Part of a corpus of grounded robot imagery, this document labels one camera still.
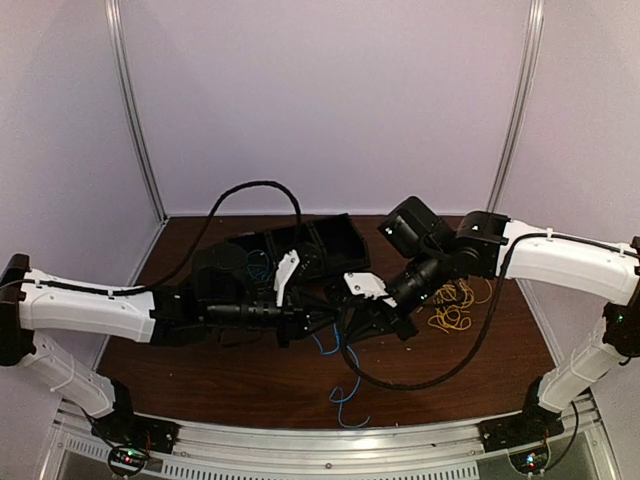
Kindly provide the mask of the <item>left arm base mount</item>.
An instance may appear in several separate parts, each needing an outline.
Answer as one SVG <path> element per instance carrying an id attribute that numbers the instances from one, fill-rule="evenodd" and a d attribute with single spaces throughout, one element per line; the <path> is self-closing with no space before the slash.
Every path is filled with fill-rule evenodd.
<path id="1" fill-rule="evenodd" d="M 173 452 L 180 427 L 177 423 L 143 416 L 130 422 L 88 417 L 91 433 L 108 447 L 106 463 L 113 474 L 130 478 L 145 469 L 158 471 L 163 460 L 158 454 Z"/>

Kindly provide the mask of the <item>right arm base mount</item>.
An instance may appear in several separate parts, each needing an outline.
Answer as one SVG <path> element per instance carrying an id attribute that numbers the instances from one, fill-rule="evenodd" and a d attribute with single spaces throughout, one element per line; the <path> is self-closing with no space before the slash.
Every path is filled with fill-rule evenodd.
<path id="1" fill-rule="evenodd" d="M 525 420 L 518 415 L 482 421 L 478 425 L 486 453 L 506 450 L 511 466 L 533 476 L 551 465 L 549 440 L 564 432 L 561 420 Z"/>

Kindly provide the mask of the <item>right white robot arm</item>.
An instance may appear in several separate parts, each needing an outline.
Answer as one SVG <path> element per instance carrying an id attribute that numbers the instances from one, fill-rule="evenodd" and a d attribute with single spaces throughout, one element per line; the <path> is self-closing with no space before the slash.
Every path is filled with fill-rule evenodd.
<path id="1" fill-rule="evenodd" d="M 639 355 L 639 243 L 606 243 L 533 227 L 487 211 L 467 214 L 457 228 L 416 196 L 401 202 L 379 232 L 408 259 L 390 283 L 373 273 L 347 273 L 350 296 L 337 320 L 341 353 L 372 385 L 397 391 L 426 390 L 464 369 L 478 353 L 492 320 L 485 319 L 469 353 L 450 371 L 422 383 L 400 384 L 365 373 L 349 352 L 362 339 L 392 333 L 416 335 L 411 315 L 446 283 L 469 276 L 534 280 L 605 299 L 601 318 L 568 359 L 535 381 L 522 412 L 510 417 L 519 440 L 530 442 L 584 390 L 609 370 Z"/>

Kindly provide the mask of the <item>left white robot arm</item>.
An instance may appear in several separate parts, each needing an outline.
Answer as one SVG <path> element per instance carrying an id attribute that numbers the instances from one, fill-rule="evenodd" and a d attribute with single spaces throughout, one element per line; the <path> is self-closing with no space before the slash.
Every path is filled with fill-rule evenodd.
<path id="1" fill-rule="evenodd" d="M 128 389 L 94 373 L 43 335 L 74 330 L 153 346 L 197 343 L 214 330 L 272 332 L 279 346 L 305 339 L 333 323 L 336 307 L 292 284 L 302 268 L 295 250 L 275 268 L 272 292 L 259 291 L 240 246 L 200 250 L 191 274 L 177 286 L 118 289 L 64 282 L 14 255 L 1 276 L 1 364 L 34 369 L 54 392 L 75 402 L 123 444 L 144 433 Z"/>

